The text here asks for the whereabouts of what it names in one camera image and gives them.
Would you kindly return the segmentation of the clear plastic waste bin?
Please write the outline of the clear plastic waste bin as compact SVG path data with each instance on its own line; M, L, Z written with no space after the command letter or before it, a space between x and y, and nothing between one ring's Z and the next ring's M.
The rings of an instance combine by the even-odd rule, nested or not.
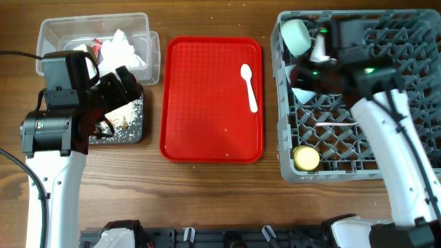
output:
M134 53L146 63L130 72L143 85L159 82L161 49L158 34L151 31L145 13L102 14L46 19L41 23L37 41L38 56L90 45L93 39L111 41L121 30L134 47Z

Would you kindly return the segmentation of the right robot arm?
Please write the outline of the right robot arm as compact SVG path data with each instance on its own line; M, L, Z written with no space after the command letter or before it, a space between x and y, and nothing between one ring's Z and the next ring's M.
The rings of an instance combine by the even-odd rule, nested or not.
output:
M391 221L339 218L330 224L335 247L439 247L440 181L411 118L404 83L394 62L373 57L358 17L327 21L315 34L307 19L283 22L280 31L295 57L295 87L341 94L367 138L387 188Z

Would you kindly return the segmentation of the large light blue plate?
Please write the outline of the large light blue plate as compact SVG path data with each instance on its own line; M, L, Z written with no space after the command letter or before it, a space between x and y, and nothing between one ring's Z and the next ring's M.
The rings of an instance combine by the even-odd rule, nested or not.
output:
M307 90L301 90L299 88L294 87L294 83L297 80L297 70L295 65L288 65L285 68L285 74L287 76L287 83L290 86L294 96L300 101L301 104L307 103L313 97L315 97L316 93Z

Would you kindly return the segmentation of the grey dishwasher rack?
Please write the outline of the grey dishwasher rack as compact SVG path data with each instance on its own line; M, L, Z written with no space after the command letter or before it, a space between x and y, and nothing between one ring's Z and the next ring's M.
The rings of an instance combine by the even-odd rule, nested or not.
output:
M359 10L371 56L393 59L407 88L411 115L436 174L440 173L440 14L435 10ZM294 96L285 68L294 65L276 24L271 60L278 94L280 171L290 183L379 179L371 148L357 126L316 127L317 122L354 123L339 94L317 95L305 104ZM295 147L320 154L315 170L296 169Z

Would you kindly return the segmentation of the small green bowl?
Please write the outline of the small green bowl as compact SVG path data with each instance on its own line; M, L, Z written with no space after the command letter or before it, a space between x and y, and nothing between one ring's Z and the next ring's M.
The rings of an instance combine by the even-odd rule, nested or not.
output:
M280 32L287 49L295 57L311 47L311 37L303 20L292 19L281 23Z

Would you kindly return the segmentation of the white plastic spoon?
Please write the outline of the white plastic spoon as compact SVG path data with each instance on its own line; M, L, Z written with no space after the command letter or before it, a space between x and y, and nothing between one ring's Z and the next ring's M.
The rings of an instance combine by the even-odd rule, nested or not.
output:
M248 95L248 101L249 101L249 108L252 113L258 112L258 104L256 101L256 97L254 95L251 79L252 79L252 70L248 66L248 64L244 63L240 67L240 75L242 79L245 81L247 86L247 95Z

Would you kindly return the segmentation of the yellow plastic cup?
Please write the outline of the yellow plastic cup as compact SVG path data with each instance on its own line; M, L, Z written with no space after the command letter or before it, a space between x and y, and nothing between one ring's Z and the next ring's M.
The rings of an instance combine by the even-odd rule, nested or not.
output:
M320 154L312 147L301 145L292 150L292 158L296 169L310 172L320 163Z

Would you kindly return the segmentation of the red snack wrapper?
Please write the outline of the red snack wrapper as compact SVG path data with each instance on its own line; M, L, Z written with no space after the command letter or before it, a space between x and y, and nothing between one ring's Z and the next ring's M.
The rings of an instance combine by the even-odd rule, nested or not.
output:
M99 58L100 50L102 48L103 42L98 39L93 39L90 47L92 48L96 58Z

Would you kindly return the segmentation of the white plastic fork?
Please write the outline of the white plastic fork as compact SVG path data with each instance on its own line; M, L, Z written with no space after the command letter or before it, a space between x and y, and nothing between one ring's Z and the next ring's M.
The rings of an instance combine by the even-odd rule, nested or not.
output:
M324 127L324 126L354 126L358 125L358 122L354 123L337 123L337 122L317 122L314 124L316 127Z

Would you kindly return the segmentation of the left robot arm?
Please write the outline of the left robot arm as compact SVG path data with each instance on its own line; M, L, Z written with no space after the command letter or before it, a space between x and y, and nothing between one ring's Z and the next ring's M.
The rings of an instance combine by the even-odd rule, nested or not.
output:
M20 126L25 168L29 171L26 247L78 245L79 188L89 139L111 137L96 126L105 115L141 97L134 75L115 72L90 76L84 51L61 51L41 57L45 88L38 101L46 109L28 113Z

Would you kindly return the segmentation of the white paper napkin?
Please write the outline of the white paper napkin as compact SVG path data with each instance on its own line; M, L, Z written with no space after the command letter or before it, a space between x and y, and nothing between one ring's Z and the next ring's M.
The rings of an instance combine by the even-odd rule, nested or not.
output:
M101 71L113 70L121 66L137 68L146 65L146 62L139 55L135 54L134 46L130 45L122 30L117 30L110 40L102 42L103 45L100 50L99 58L95 57ZM75 47L74 50L89 52L94 55L90 45L91 44L82 44Z

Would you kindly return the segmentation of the red serving tray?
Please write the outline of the red serving tray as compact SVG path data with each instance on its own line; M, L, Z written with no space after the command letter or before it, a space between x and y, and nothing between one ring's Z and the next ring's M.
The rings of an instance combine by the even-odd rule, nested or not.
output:
M252 70L249 108L242 64ZM264 150L263 51L246 37L176 37L167 47L159 149L178 163L253 163Z

